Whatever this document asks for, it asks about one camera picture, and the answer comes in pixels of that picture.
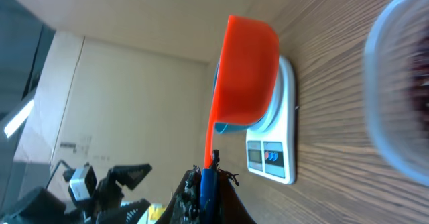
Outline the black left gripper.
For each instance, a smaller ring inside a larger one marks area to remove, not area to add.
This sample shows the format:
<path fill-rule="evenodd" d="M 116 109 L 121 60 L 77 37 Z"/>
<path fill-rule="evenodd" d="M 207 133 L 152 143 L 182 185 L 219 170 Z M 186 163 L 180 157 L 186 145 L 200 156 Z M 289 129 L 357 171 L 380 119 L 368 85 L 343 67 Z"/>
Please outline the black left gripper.
<path fill-rule="evenodd" d="M 96 224 L 138 224 L 151 203 L 141 199 L 121 206 L 122 186 L 134 190 L 151 172 L 150 164 L 131 166 L 114 166 L 110 169 L 110 177 L 102 179 L 93 196 L 91 217 L 97 217 Z"/>

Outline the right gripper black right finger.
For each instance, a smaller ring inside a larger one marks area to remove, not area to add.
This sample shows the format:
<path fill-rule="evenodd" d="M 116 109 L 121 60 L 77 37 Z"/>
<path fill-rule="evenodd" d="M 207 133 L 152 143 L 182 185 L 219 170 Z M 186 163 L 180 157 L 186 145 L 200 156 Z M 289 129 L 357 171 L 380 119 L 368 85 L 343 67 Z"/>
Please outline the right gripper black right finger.
<path fill-rule="evenodd" d="M 236 178 L 226 170 L 218 170 L 219 174 L 219 209 L 216 213 L 216 222 L 220 224 L 256 224 L 241 202 L 235 187 L 239 186 Z"/>

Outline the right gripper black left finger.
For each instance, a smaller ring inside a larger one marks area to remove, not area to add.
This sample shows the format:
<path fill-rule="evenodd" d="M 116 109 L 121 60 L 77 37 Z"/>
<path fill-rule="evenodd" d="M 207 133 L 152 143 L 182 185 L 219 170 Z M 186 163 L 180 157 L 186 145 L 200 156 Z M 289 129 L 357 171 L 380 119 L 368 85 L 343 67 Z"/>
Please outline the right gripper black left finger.
<path fill-rule="evenodd" d="M 198 166 L 187 170 L 156 224 L 200 223 L 200 180 L 201 170 Z"/>

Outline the orange measuring scoop blue handle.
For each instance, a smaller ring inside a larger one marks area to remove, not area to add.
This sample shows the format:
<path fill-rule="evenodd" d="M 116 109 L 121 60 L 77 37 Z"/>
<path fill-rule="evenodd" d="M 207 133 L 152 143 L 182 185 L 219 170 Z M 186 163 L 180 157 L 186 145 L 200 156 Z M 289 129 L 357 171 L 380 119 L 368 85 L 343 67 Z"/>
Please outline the orange measuring scoop blue handle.
<path fill-rule="evenodd" d="M 199 197 L 201 223 L 213 222 L 217 203 L 217 155 L 212 146 L 215 125 L 251 125 L 264 116 L 273 95 L 279 57 L 279 39 L 271 26 L 229 16 L 206 131 Z"/>

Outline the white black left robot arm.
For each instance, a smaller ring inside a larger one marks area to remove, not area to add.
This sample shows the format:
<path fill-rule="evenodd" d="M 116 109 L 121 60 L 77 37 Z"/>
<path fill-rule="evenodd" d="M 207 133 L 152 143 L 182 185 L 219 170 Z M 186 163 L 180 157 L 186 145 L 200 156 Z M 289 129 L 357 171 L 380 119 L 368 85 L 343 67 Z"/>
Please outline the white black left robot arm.
<path fill-rule="evenodd" d="M 3 223 L 138 223 L 151 203 L 146 199 L 122 204 L 122 188 L 134 190 L 150 173 L 150 164 L 114 166 L 105 178 L 97 180 L 90 164 L 64 171 L 68 193 L 75 208 L 48 189 L 37 187 L 1 213 Z"/>

